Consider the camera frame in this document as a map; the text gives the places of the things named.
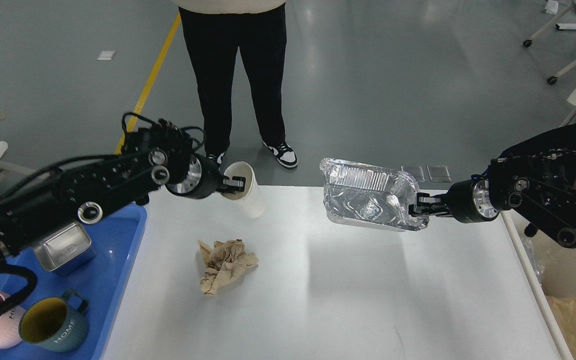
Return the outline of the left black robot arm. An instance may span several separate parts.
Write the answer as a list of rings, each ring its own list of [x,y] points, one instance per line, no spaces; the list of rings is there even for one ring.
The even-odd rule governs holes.
[[[215,161],[199,155],[203,143],[190,135],[190,127],[137,118],[148,127],[130,132],[122,121],[121,153],[55,162],[0,196],[0,274],[26,280],[25,287],[0,303],[0,316],[37,286],[32,270],[6,262],[33,242],[71,223],[96,224],[130,203],[146,205],[160,187],[181,198],[204,199],[215,192],[242,194],[251,185],[250,178],[227,177]]]

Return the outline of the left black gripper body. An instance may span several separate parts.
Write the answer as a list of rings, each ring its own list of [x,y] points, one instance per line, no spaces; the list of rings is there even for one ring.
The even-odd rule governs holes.
[[[189,199],[205,199],[215,192],[225,189],[224,176],[220,166],[203,155],[193,154],[189,158],[189,169],[184,180],[166,184],[166,190],[173,195]]]

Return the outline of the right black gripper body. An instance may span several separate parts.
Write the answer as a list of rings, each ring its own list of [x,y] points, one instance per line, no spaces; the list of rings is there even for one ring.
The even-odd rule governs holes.
[[[489,181],[484,178],[453,184],[445,194],[445,205],[451,217],[464,224],[487,223],[499,215],[490,200]]]

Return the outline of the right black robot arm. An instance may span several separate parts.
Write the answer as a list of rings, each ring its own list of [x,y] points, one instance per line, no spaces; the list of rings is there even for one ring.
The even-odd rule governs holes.
[[[412,217],[453,218],[486,223],[514,210],[528,220],[533,237],[542,231],[562,248],[576,249],[576,190],[567,182],[566,159],[576,150],[494,158],[485,174],[454,183],[448,191],[418,193],[407,207]]]

